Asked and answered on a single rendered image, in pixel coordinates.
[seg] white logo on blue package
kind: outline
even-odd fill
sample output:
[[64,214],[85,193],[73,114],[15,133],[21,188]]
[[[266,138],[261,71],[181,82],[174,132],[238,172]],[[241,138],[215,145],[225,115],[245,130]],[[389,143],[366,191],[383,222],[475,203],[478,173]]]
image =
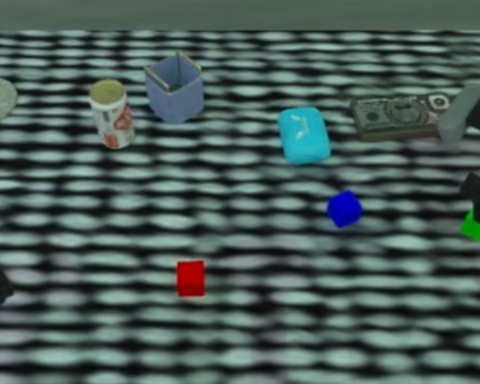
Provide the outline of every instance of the white logo on blue package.
[[286,160],[313,164],[330,156],[330,141],[322,114],[314,107],[289,108],[279,114],[279,134]]

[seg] gray wall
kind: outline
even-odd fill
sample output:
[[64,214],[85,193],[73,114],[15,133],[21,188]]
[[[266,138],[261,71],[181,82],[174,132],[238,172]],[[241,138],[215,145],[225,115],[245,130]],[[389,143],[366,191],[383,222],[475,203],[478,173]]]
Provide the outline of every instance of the gray wall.
[[480,0],[0,0],[8,28],[480,30]]

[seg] can lid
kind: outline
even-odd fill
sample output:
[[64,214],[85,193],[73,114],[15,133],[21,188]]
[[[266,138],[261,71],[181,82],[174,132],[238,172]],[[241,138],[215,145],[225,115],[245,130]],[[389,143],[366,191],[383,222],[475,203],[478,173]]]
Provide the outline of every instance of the can lid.
[[124,86],[118,80],[107,78],[93,84],[89,96],[91,100],[99,104],[111,104],[118,102],[124,93]]

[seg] black and white striped cloth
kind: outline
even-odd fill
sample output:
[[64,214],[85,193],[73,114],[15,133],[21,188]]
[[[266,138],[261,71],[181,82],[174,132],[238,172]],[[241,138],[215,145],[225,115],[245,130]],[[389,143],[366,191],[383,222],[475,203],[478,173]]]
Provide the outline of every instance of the black and white striped cloth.
[[[146,104],[184,50],[206,109]],[[352,98],[480,82],[471,32],[0,32],[20,94],[0,124],[0,384],[480,384],[480,243],[458,232],[480,134],[360,143]],[[121,80],[137,137],[96,135],[89,85]],[[290,166],[277,116],[316,106],[332,157]],[[336,230],[332,195],[364,215]],[[178,260],[207,293],[180,299]]]

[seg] white can with red print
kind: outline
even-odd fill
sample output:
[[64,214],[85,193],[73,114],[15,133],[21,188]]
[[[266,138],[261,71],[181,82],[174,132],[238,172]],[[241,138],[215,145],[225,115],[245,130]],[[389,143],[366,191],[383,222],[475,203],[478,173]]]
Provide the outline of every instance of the white can with red print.
[[96,82],[90,88],[89,102],[105,146],[120,150],[133,142],[134,122],[123,84],[113,79]]

